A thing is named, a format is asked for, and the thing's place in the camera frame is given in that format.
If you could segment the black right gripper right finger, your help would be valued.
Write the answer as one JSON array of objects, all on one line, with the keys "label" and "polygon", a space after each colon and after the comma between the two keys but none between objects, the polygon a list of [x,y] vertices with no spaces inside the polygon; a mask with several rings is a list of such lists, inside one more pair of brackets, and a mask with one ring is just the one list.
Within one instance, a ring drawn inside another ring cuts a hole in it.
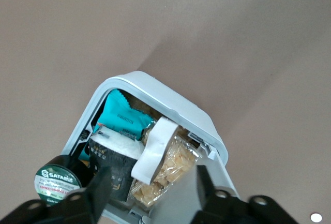
[{"label": "black right gripper right finger", "polygon": [[215,187],[206,166],[197,166],[197,187],[201,209],[191,224],[297,224],[271,197],[254,195],[244,202]]}]

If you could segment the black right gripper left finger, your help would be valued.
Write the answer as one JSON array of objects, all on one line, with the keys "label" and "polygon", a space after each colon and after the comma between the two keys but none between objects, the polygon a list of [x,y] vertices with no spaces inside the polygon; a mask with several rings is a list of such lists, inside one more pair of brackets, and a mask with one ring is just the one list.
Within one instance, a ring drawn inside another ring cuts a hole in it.
[{"label": "black right gripper left finger", "polygon": [[110,168],[102,168],[85,188],[71,191],[60,203],[32,199],[16,207],[0,224],[98,224],[111,196]]}]

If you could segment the black electrical tape roll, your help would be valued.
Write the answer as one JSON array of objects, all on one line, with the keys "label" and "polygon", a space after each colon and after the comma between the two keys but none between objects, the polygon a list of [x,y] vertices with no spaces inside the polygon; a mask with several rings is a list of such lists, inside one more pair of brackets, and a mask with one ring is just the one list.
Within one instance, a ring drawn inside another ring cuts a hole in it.
[{"label": "black electrical tape roll", "polygon": [[83,187],[84,168],[81,161],[69,155],[56,156],[36,172],[35,190],[48,205],[58,204],[71,191]]}]

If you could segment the grey open box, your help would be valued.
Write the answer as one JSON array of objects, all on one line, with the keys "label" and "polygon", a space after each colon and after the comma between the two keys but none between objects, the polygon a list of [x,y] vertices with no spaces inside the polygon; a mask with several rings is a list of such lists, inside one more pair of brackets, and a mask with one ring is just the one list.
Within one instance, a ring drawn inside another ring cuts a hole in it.
[{"label": "grey open box", "polygon": [[[189,137],[200,143],[198,150],[202,155],[217,152],[223,164],[227,164],[228,151],[210,116],[176,91],[142,71],[111,77],[98,86],[64,146],[62,154],[72,154],[80,143],[88,140],[83,134],[92,133],[92,123],[95,123],[100,115],[105,98],[116,88],[137,97],[163,116],[186,128]],[[114,202],[122,207],[134,204]]]}]

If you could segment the black and white packet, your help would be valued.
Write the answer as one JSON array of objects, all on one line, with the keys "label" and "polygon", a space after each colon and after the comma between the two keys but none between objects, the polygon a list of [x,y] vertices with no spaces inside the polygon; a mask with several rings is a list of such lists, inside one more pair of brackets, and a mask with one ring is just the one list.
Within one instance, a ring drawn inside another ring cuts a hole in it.
[{"label": "black and white packet", "polygon": [[112,198],[127,201],[133,183],[131,171],[140,158],[144,145],[102,126],[91,135],[88,146],[90,168],[97,173],[101,168],[109,167]]}]

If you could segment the clear bag of yellow snacks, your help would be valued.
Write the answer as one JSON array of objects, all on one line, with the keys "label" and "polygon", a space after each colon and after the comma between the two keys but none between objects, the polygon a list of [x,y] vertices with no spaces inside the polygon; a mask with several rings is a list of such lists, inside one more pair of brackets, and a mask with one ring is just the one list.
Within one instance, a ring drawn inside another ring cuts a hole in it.
[{"label": "clear bag of yellow snacks", "polygon": [[184,133],[166,117],[145,132],[145,148],[131,171],[134,184],[130,190],[131,197],[145,208],[159,202],[201,157]]}]

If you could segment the teal snack wrapper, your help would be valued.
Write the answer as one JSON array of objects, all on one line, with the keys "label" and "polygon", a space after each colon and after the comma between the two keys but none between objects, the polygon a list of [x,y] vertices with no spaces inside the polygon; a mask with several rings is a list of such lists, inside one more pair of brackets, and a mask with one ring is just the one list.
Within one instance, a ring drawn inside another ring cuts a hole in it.
[{"label": "teal snack wrapper", "polygon": [[92,133],[96,133],[100,128],[109,129],[106,134],[114,144],[107,140],[102,140],[102,144],[137,160],[144,150],[139,140],[143,131],[153,122],[150,115],[132,108],[122,91],[114,89],[107,95],[96,122],[92,123]]}]

